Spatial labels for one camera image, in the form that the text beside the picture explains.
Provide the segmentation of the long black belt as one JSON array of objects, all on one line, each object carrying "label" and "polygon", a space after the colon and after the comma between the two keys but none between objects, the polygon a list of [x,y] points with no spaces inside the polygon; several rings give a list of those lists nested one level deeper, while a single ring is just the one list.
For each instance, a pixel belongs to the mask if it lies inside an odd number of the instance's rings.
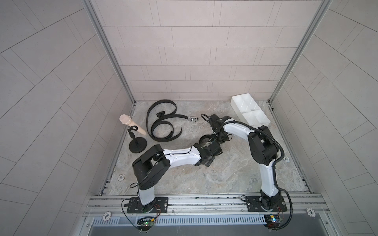
[{"label": "long black belt", "polygon": [[208,135],[204,135],[200,138],[199,140],[199,144],[202,146],[202,147],[205,147],[207,145],[210,145],[211,143],[213,143],[214,141],[216,141],[217,138],[216,138],[216,135],[214,134],[208,134]]}]

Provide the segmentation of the black belt with silver buckle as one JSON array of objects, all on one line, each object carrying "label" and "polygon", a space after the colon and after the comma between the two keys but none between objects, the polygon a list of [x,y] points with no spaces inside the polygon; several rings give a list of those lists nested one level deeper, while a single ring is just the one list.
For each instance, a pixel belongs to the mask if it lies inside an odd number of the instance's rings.
[{"label": "black belt with silver buckle", "polygon": [[[150,117],[151,111],[156,106],[163,104],[163,103],[169,103],[169,104],[173,105],[175,107],[174,111],[172,113],[169,113],[169,114],[166,114],[165,111],[157,113],[158,119],[156,121],[154,121],[154,123],[149,127],[149,117]],[[152,104],[150,106],[150,108],[148,109],[147,114],[146,114],[146,127],[148,129],[147,132],[148,132],[149,136],[154,141],[156,141],[156,142],[170,142],[170,141],[173,141],[173,140],[179,138],[182,135],[182,132],[183,132],[182,128],[181,128],[181,130],[178,134],[174,135],[174,126],[172,125],[172,123],[167,121],[168,119],[179,118],[179,119],[188,120],[190,122],[198,122],[198,120],[199,120],[198,117],[181,115],[181,114],[177,114],[176,112],[177,112],[176,103],[171,101],[171,100],[168,100],[168,99],[159,100],[159,101],[155,102],[154,104]],[[170,126],[172,128],[171,132],[165,137],[157,137],[154,134],[154,130],[160,125]]]}]

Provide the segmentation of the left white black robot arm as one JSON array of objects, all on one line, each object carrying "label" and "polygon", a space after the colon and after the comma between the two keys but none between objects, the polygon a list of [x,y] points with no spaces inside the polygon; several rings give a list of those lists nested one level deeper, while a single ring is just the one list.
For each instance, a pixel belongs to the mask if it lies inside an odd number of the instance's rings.
[{"label": "left white black robot arm", "polygon": [[222,149],[216,141],[207,146],[196,143],[184,149],[163,149],[161,145],[152,146],[132,164],[141,204],[147,206],[155,201],[154,186],[169,169],[183,165],[209,167],[220,154]]}]

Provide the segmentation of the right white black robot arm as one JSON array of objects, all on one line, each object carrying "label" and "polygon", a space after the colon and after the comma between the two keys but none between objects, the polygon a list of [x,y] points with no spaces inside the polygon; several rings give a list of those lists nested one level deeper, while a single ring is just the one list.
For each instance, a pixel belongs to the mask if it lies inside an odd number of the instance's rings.
[{"label": "right white black robot arm", "polygon": [[277,162],[283,159],[284,151],[273,138],[269,128],[264,125],[255,128],[229,116],[219,118],[215,114],[202,114],[201,117],[210,124],[218,142],[224,141],[229,134],[248,141],[251,156],[260,165],[261,190],[258,202],[265,211],[275,209],[282,196],[282,189],[277,184],[275,167]]}]

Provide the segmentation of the white compartment storage box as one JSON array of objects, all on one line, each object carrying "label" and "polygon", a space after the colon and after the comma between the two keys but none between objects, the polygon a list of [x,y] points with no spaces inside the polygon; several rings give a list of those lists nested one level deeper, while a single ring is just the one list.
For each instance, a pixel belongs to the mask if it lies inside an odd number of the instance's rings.
[{"label": "white compartment storage box", "polygon": [[252,127],[269,126],[271,123],[249,93],[233,96],[230,105],[239,120]]}]

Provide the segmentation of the black stand with beige roll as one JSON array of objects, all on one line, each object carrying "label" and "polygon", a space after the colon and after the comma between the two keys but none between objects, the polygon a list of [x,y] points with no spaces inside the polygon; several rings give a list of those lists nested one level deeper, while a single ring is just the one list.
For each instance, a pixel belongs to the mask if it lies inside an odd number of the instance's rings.
[{"label": "black stand with beige roll", "polygon": [[119,120],[122,124],[128,126],[128,133],[131,137],[129,143],[129,149],[132,153],[141,153],[147,147],[147,140],[144,137],[136,137],[135,133],[138,132],[141,135],[146,135],[147,132],[135,123],[128,115],[120,115]]}]

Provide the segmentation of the floor white round sticker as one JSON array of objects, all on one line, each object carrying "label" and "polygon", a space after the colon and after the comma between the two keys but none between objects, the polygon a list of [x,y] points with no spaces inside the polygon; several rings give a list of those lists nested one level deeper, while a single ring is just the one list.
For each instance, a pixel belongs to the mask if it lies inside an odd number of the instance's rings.
[{"label": "floor white round sticker", "polygon": [[125,174],[120,174],[120,175],[117,177],[117,180],[118,180],[119,182],[123,182],[123,181],[125,180],[125,178],[126,178]]}]

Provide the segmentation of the right green circuit board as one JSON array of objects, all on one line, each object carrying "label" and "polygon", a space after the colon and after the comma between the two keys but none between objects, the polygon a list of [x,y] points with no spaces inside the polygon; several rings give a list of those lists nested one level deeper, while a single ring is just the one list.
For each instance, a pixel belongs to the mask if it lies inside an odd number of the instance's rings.
[{"label": "right green circuit board", "polygon": [[274,214],[265,214],[264,219],[266,224],[264,225],[266,228],[276,229],[280,226],[282,220],[278,215]]}]

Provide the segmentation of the green circuit board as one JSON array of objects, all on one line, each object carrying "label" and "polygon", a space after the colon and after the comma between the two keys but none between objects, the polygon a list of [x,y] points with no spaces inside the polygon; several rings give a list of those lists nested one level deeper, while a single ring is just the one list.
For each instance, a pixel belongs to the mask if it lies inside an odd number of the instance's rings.
[{"label": "green circuit board", "polygon": [[143,217],[137,220],[137,228],[141,232],[149,231],[155,225],[156,218],[155,217]]},{"label": "green circuit board", "polygon": [[278,215],[274,214],[265,214],[264,219],[266,224],[264,225],[266,228],[276,229],[280,226],[282,220]]}]

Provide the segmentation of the left green circuit board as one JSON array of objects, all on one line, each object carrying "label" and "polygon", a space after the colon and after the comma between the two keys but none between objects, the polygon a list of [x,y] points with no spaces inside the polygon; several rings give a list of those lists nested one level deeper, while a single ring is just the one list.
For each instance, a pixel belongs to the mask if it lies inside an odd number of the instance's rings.
[{"label": "left green circuit board", "polygon": [[155,217],[143,217],[137,220],[137,228],[141,232],[149,231],[155,225],[156,218]]}]

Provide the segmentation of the right white round sticker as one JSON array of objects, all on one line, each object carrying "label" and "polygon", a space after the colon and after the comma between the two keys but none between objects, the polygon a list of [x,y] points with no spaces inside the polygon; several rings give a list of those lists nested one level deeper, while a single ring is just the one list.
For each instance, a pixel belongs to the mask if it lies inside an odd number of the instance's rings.
[{"label": "right white round sticker", "polygon": [[306,212],[310,217],[316,217],[316,213],[312,208],[310,207],[306,208]]}]

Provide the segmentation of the left white round sticker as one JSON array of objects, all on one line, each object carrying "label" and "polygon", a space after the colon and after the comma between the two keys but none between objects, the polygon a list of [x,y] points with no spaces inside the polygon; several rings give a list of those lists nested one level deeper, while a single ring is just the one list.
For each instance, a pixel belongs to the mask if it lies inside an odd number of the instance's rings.
[{"label": "left white round sticker", "polygon": [[110,211],[105,212],[104,215],[102,216],[103,221],[109,221],[112,217],[112,213]]}]

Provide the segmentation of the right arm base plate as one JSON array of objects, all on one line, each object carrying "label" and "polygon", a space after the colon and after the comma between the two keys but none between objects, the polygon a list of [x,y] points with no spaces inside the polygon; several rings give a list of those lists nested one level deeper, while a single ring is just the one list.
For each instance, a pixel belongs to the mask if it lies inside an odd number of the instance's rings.
[{"label": "right arm base plate", "polygon": [[278,212],[287,211],[287,205],[283,196],[279,193],[273,197],[245,196],[248,212]]}]

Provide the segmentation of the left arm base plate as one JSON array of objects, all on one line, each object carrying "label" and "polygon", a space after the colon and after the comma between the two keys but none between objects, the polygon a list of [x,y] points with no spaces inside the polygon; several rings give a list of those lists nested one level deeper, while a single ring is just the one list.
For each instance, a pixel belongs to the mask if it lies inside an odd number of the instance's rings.
[{"label": "left arm base plate", "polygon": [[168,197],[156,197],[151,203],[143,205],[139,197],[132,197],[128,203],[123,203],[127,207],[127,213],[167,213]]}]

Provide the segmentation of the aluminium front rail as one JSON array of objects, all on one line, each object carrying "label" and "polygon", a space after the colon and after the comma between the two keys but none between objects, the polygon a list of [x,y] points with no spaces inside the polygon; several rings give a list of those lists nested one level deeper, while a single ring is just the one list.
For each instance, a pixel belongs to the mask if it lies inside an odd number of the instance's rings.
[{"label": "aluminium front rail", "polygon": [[[288,216],[293,213],[329,213],[321,194],[309,192],[291,192],[290,200],[284,197],[280,206],[269,211],[270,214],[280,213]],[[169,216],[169,215],[229,215],[229,214],[267,214],[256,202],[247,203],[244,194],[198,194],[198,195],[167,195],[166,201],[157,201],[158,207],[143,209],[141,205],[130,204],[132,196],[100,196],[91,197],[84,216],[103,216],[111,212],[113,216]]]}]

